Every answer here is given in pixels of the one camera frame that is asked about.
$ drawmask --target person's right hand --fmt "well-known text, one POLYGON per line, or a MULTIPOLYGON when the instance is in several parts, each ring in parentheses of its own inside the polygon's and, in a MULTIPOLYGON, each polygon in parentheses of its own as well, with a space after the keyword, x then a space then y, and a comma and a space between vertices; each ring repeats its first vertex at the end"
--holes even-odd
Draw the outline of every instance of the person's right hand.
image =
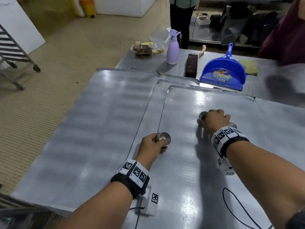
POLYGON ((224 115, 222 109, 211 109, 206 112, 204 118, 201 120, 201 126, 206 132, 213 135, 222 127, 228 126, 231 115, 224 115))

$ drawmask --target plastic bag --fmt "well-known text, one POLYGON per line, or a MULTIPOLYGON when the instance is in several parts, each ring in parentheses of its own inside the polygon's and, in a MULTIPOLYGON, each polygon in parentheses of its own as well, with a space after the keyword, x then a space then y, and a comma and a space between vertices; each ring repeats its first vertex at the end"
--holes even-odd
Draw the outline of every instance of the plastic bag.
POLYGON ((135 41, 132 51, 138 55, 164 55, 167 52, 168 41, 140 42, 135 41))

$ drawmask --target blue dustpan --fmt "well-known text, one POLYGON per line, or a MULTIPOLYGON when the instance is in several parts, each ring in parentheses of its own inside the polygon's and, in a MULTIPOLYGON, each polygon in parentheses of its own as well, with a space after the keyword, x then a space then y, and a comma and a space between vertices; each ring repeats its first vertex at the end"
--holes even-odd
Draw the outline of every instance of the blue dustpan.
POLYGON ((246 82, 246 71, 243 65, 232 58, 233 44, 230 43, 225 56, 209 61, 200 77, 200 82, 224 88, 242 90, 246 82))

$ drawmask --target brush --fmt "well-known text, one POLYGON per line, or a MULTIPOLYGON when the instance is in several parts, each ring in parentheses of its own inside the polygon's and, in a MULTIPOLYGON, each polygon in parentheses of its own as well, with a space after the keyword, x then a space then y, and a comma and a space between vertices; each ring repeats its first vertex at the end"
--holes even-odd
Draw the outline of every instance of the brush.
POLYGON ((203 45, 202 50, 199 52, 199 54, 189 54, 185 65, 185 77, 196 78, 198 59, 203 56, 206 48, 207 47, 203 45))

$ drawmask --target trash can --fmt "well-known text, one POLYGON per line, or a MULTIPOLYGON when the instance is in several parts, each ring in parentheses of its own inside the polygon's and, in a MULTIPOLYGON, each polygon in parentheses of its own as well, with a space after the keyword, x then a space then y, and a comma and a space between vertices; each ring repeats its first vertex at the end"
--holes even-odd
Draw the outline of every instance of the trash can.
POLYGON ((94 0, 79 0, 79 4, 85 12, 87 18, 96 17, 94 0))

